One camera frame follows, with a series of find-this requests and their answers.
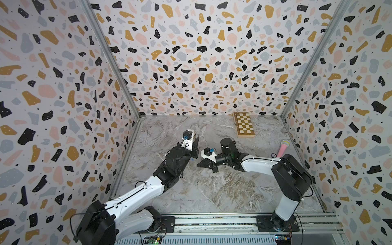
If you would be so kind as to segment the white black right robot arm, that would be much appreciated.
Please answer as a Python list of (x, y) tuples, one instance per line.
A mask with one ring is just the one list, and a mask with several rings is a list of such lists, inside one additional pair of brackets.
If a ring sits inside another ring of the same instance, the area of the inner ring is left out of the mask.
[(206, 148), (201, 152), (202, 161), (197, 164), (199, 168), (211, 169), (218, 172), (221, 165), (228, 166), (241, 172), (259, 173), (275, 178), (282, 197), (270, 216), (266, 225), (260, 224), (264, 230), (278, 232), (294, 231), (295, 211), (309, 189), (312, 189), (312, 176), (292, 155), (265, 158), (247, 153), (241, 153), (236, 143), (230, 138), (221, 142), (221, 153), (215, 149)]

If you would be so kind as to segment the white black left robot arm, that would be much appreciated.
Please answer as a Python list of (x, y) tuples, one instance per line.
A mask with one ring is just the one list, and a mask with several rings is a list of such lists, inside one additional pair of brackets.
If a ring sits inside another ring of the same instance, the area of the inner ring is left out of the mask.
[(152, 206), (140, 209), (145, 203), (167, 192), (181, 178), (191, 158), (199, 156), (199, 138), (187, 136), (171, 148), (165, 160), (146, 180), (134, 189), (106, 203), (95, 201), (81, 213), (79, 226), (71, 232), (83, 245), (114, 245), (132, 234), (162, 232), (161, 214)]

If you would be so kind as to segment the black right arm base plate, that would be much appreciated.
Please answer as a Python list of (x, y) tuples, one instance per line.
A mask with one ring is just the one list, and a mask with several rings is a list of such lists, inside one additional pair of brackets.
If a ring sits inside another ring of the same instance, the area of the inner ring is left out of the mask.
[(288, 221), (277, 215), (256, 216), (256, 226), (259, 232), (299, 232), (299, 221), (292, 215)]

